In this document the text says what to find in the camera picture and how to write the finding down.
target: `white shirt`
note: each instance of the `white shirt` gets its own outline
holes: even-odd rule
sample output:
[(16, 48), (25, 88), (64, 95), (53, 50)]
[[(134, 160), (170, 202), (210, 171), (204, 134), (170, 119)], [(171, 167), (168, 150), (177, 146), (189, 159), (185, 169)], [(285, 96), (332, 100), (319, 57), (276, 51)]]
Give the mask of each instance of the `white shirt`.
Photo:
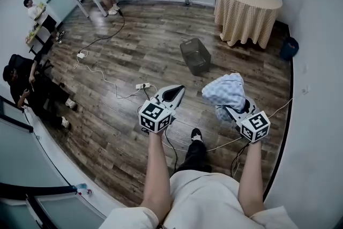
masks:
[[(284, 207), (245, 216), (237, 199), (238, 188), (239, 183), (224, 174), (177, 172), (170, 179), (173, 204), (163, 225), (167, 229), (297, 228)], [(155, 229), (158, 224), (148, 208), (119, 208), (100, 229)]]
[[(28, 8), (27, 9), (27, 13), (28, 13), (28, 16), (34, 20), (37, 15), (40, 14), (40, 12), (42, 11), (43, 9), (42, 8), (39, 8), (37, 5), (33, 4), (32, 7)], [(43, 22), (47, 19), (48, 17), (48, 14), (46, 12), (42, 13), (42, 15), (39, 17), (39, 19), (37, 20), (38, 24), (39, 25), (42, 25)]]

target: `round table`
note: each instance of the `round table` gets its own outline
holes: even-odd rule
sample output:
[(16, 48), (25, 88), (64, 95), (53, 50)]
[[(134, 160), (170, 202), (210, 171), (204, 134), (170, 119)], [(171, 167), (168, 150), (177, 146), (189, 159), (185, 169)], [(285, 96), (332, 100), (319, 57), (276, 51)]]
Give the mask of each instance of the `round table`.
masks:
[(251, 38), (265, 49), (281, 6), (282, 0), (217, 0), (214, 21), (223, 26), (220, 38), (229, 46)]

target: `laminate flooring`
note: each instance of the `laminate flooring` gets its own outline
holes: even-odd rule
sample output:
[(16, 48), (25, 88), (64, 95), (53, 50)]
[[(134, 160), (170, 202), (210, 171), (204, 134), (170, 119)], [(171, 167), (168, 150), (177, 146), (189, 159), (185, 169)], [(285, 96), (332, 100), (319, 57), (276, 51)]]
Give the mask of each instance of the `laminate flooring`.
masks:
[[(48, 54), (53, 64), (50, 75), (78, 104), (76, 112), (58, 105), (72, 127), (54, 129), (45, 123), (63, 151), (113, 198), (127, 206), (141, 203), (147, 165), (147, 135), (138, 124), (137, 109), (146, 100), (143, 91), (126, 99), (117, 99), (115, 86), (102, 80), (99, 72), (76, 68), (78, 51), (94, 41), (115, 33), (123, 24), (119, 15), (103, 17), (90, 0), (83, 3), (90, 17), (76, 8), (65, 20), (63, 44), (54, 45)], [(239, 72), (244, 79), (246, 95), (271, 115), (289, 99), (290, 65), (278, 56), (285, 30), (274, 26), (265, 50), (252, 42), (228, 47), (219, 38), (220, 27), (214, 23), (214, 9), (199, 5), (184, 6), (168, 2), (124, 2), (120, 7), (125, 16), (124, 28), (108, 40), (88, 47), (89, 55), (80, 60), (92, 70), (102, 70), (106, 79), (116, 83), (118, 96), (135, 91), (139, 83), (151, 83), (157, 88), (171, 84), (186, 87), (185, 96), (176, 110), (176, 121), (167, 130), (173, 145), (187, 150), (190, 133), (198, 127), (208, 149), (239, 138), (234, 125), (220, 122), (214, 107), (202, 98), (202, 88), (225, 74)], [(193, 76), (184, 63), (180, 43), (199, 38), (212, 55), (209, 72)], [(147, 89), (153, 96), (155, 89)], [(287, 108), (271, 120), (271, 130), (262, 146), (264, 187), (268, 183), (277, 158), (286, 124)], [(208, 152), (208, 163), (214, 172), (230, 175), (230, 165), (238, 150), (246, 145), (240, 139)], [(235, 173), (239, 181), (246, 154), (240, 157)], [(165, 146), (170, 174), (175, 154)], [(185, 152), (177, 151), (178, 165)]]

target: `blue trash bin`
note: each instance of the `blue trash bin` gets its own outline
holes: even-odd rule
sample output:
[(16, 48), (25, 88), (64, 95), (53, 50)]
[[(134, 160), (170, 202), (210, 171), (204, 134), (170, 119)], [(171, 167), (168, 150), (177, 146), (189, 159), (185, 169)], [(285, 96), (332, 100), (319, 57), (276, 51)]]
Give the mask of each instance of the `blue trash bin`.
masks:
[(298, 42), (291, 37), (288, 37), (284, 40), (284, 44), (282, 45), (280, 51), (280, 57), (283, 60), (289, 61), (299, 50)]

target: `blue checkered cloth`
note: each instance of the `blue checkered cloth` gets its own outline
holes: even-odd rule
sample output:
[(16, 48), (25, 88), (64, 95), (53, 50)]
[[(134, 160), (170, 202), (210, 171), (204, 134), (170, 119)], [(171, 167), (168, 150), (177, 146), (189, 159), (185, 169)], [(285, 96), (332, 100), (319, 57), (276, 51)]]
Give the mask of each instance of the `blue checkered cloth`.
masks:
[(220, 121), (231, 121), (224, 105), (241, 111), (245, 105), (244, 81), (239, 73), (224, 75), (207, 84), (202, 92), (203, 98), (215, 105), (215, 114)]

